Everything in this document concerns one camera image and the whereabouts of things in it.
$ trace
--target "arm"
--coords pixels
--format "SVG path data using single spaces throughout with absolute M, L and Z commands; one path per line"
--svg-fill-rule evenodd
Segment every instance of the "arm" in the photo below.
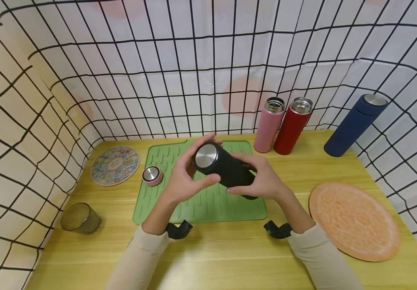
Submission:
M 187 201 L 200 190 L 221 179 L 218 174 L 210 174 L 200 180 L 193 180 L 193 155 L 202 144 L 212 140 L 214 136 L 214 133 L 203 136 L 177 159 L 168 184 L 160 193 L 149 216 L 134 233 L 105 290 L 147 289 L 160 255 L 168 245 L 169 237 L 165 229 L 174 209 L 180 202 Z
M 288 189 L 277 200 L 293 228 L 289 238 L 294 254 L 307 268 L 316 289 L 360 290 L 363 286 L 342 254 L 326 237 Z
M 273 199 L 281 207 L 293 229 L 289 244 L 302 261 L 316 289 L 360 290 L 363 286 L 342 254 L 302 207 L 294 193 L 282 183 L 268 161 L 262 157 L 232 154 L 257 171 L 250 186 L 228 188 L 227 193 Z

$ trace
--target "black plastic clamp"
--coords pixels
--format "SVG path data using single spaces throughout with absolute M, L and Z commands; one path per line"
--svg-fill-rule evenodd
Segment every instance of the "black plastic clamp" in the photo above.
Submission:
M 172 239 L 182 239 L 186 238 L 191 229 L 192 225 L 186 220 L 183 220 L 179 227 L 172 223 L 168 223 L 165 230 L 168 232 L 168 237 Z
M 264 224 L 263 228 L 272 238 L 277 239 L 290 237 L 290 232 L 293 230 L 288 223 L 278 227 L 272 220 Z

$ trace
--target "person's right hand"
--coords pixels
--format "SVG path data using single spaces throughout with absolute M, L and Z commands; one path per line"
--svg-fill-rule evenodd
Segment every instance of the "person's right hand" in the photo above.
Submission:
M 231 153 L 231 155 L 246 164 L 251 165 L 257 176 L 249 186 L 235 186 L 226 189 L 232 195 L 250 195 L 264 199 L 278 200 L 281 195 L 292 194 L 293 192 L 279 179 L 266 158 L 242 153 Z

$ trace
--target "stainless steel lid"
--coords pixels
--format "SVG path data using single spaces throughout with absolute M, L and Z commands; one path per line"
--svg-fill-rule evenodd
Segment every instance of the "stainless steel lid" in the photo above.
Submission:
M 213 144 L 205 144 L 195 154 L 195 164 L 207 168 L 218 160 L 218 151 Z
M 160 174 L 160 170 L 155 166 L 149 166 L 146 169 L 144 169 L 144 172 L 142 173 L 142 178 L 145 181 L 154 181 L 157 179 L 158 175 Z
M 281 98 L 271 97 L 266 100 L 265 109 L 272 113 L 282 112 L 285 109 L 285 103 Z
M 297 97 L 294 98 L 294 101 L 290 104 L 290 108 L 297 114 L 306 115 L 311 112 L 313 107 L 313 102 L 309 98 Z
M 387 100 L 382 95 L 366 94 L 363 99 L 373 106 L 384 107 L 387 104 Z

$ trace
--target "red thermos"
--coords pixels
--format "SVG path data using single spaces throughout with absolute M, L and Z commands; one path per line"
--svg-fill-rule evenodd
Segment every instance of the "red thermos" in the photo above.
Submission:
M 282 122 L 281 130 L 274 143 L 274 150 L 281 155 L 288 155 L 294 148 L 311 114 L 313 102 L 309 98 L 298 97 L 290 104 Z

